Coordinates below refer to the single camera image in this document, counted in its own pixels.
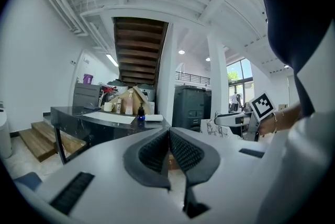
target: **balcony railing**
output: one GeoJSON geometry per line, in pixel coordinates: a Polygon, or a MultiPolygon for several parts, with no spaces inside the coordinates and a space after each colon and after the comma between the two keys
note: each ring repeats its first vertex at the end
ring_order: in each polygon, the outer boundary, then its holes
{"type": "Polygon", "coordinates": [[[178,71],[176,71],[175,79],[181,80],[181,81],[192,82],[192,83],[207,84],[207,85],[210,84],[209,83],[210,79],[207,77],[202,77],[202,76],[178,72],[178,71]]]}

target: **bottle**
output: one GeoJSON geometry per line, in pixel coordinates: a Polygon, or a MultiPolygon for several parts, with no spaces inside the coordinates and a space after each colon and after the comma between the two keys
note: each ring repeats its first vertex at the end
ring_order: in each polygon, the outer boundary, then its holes
{"type": "Polygon", "coordinates": [[[130,92],[129,97],[127,98],[126,114],[132,115],[132,92],[130,92]]]}
{"type": "Polygon", "coordinates": [[[116,113],[117,114],[121,113],[121,102],[122,102],[122,98],[119,97],[119,99],[117,101],[117,107],[116,107],[116,113]]]}
{"type": "Polygon", "coordinates": [[[138,108],[137,119],[139,119],[139,121],[144,121],[144,119],[145,119],[143,103],[141,103],[140,107],[138,108]]]}

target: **mug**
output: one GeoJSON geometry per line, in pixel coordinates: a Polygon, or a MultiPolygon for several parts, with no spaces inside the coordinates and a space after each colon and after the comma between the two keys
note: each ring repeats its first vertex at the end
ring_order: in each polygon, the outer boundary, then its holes
{"type": "Polygon", "coordinates": [[[111,110],[114,108],[114,104],[113,103],[105,103],[104,105],[104,111],[106,112],[111,112],[111,110]]]}

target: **desk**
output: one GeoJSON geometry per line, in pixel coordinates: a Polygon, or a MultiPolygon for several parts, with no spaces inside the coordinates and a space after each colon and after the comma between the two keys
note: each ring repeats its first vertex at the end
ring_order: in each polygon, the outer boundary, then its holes
{"type": "Polygon", "coordinates": [[[51,108],[51,123],[54,126],[57,148],[63,164],[66,164],[88,148],[100,143],[154,128],[170,127],[165,119],[162,122],[145,122],[139,121],[136,117],[130,124],[119,124],[83,116],[88,113],[92,113],[92,111],[82,106],[51,108]],[[60,131],[85,141],[86,146],[66,157],[63,151],[60,131]]]}

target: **wooden staircase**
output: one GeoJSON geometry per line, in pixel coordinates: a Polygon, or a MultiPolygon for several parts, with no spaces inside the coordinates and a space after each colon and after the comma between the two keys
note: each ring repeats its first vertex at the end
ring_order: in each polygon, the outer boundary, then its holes
{"type": "MultiPolygon", "coordinates": [[[[19,132],[22,141],[40,162],[58,152],[53,127],[41,122],[33,122],[31,129],[19,132]]],[[[62,143],[68,153],[73,153],[85,145],[85,141],[61,133],[62,143]]]]}
{"type": "Polygon", "coordinates": [[[120,79],[128,86],[155,85],[165,41],[166,22],[145,18],[114,18],[120,79]]]}

